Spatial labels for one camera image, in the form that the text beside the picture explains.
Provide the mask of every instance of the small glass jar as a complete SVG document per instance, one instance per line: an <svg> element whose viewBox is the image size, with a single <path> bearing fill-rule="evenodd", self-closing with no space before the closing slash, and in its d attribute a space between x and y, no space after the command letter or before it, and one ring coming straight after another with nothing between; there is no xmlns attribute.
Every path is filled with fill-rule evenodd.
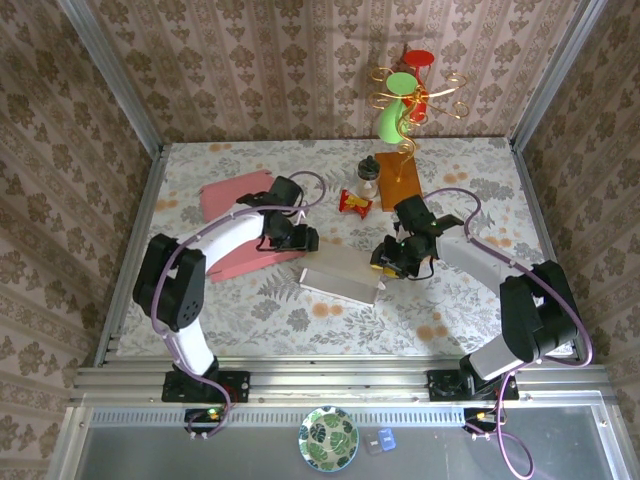
<svg viewBox="0 0 640 480"><path fill-rule="evenodd" d="M365 200L371 200L378 194L378 179L380 178L380 164L369 155L358 163L358 185L356 195Z"/></svg>

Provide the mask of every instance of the decorative plate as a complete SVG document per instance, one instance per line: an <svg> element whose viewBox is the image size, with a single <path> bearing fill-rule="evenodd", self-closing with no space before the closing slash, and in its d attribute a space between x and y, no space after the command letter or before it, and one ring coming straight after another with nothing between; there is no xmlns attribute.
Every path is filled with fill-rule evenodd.
<svg viewBox="0 0 640 480"><path fill-rule="evenodd" d="M358 451L358 428L338 407L320 407L302 422L298 447L305 461L320 472L337 472L349 465Z"/></svg>

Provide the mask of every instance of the orange stain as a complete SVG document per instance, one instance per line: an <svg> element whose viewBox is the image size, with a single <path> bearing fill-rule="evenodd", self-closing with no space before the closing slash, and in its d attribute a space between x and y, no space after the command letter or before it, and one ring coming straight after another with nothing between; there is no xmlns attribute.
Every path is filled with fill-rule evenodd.
<svg viewBox="0 0 640 480"><path fill-rule="evenodd" d="M429 325L420 325L416 328L416 335L423 342L433 340L433 329Z"/></svg>
<svg viewBox="0 0 640 480"><path fill-rule="evenodd" d="M444 325L438 325L436 327L436 336L438 336L438 337L446 337L448 333L449 333L449 329L447 327L445 327Z"/></svg>
<svg viewBox="0 0 640 480"><path fill-rule="evenodd" d="M156 212L161 212L167 208L167 201L164 199L160 199L156 202Z"/></svg>
<svg viewBox="0 0 640 480"><path fill-rule="evenodd" d="M316 303L313 306L313 314L316 317L326 317L329 315L329 307L326 303Z"/></svg>

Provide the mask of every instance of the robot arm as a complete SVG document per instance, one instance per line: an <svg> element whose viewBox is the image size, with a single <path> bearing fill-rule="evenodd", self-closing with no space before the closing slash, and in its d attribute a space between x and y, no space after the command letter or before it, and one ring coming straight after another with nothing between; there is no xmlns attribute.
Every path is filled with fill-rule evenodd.
<svg viewBox="0 0 640 480"><path fill-rule="evenodd" d="M448 385L441 385L438 391L455 387L462 390L462 397L475 398L477 392L486 392L487 387L500 381L504 373L577 337L577 327L567 312L515 267L517 263L542 278L577 311L567 279L557 263L547 261L532 266L474 238L474 242L486 247L478 248L467 239L461 220L450 215L436 219L420 196L400 202L395 211L399 218L398 235L384 239L373 253L372 265L399 278L417 277L421 262L430 256L467 272L500 299L502 333L463 357L457 375L450 377L445 382ZM497 259L489 251L499 252L511 263Z"/></svg>
<svg viewBox="0 0 640 480"><path fill-rule="evenodd" d="M293 207L301 193L294 181L277 177L269 192L239 198L227 212L232 216L230 221L178 255L172 266L175 274L166 279L162 288L157 316L169 327L161 334L180 370L213 380L217 375L217 359L207 346L198 318L204 303L205 275L211 266L240 245L258 238L269 238L271 251L276 252L318 249L316 230L307 225L294 225L282 211L259 211L233 217L247 205ZM169 257L180 243L195 234L197 232L191 232L179 239L159 234L149 242L133 290L133 300L147 315L151 315L153 296Z"/></svg>

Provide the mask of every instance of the wall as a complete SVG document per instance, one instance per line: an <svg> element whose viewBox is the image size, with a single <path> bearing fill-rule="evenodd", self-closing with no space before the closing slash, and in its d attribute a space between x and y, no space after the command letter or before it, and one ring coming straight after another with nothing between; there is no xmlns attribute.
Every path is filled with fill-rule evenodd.
<svg viewBox="0 0 640 480"><path fill-rule="evenodd" d="M640 452L640 3L609 2L524 152Z"/></svg>
<svg viewBox="0 0 640 480"><path fill-rule="evenodd" d="M55 1L0 1L0 478L44 478L150 159Z"/></svg>
<svg viewBox="0 0 640 480"><path fill-rule="evenodd" d="M503 136L577 0L89 3L170 143L371 136L369 72L397 64L405 44L435 52L428 88L455 70L470 78L471 115L433 111L417 135Z"/></svg>

